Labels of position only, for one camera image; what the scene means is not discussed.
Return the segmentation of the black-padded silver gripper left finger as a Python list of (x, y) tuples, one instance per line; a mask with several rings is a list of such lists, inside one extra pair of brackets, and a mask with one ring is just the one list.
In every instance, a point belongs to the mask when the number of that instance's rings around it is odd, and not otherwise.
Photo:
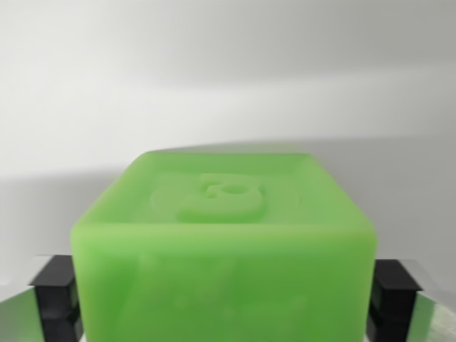
[(35, 256), (1, 285), (2, 341), (80, 341), (83, 333), (72, 256)]

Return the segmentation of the black-padded silver gripper right finger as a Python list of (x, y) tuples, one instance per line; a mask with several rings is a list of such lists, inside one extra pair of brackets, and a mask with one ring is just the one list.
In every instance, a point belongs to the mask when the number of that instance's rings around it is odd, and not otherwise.
[(415, 260), (378, 259), (366, 327), (369, 341), (454, 341), (455, 294)]

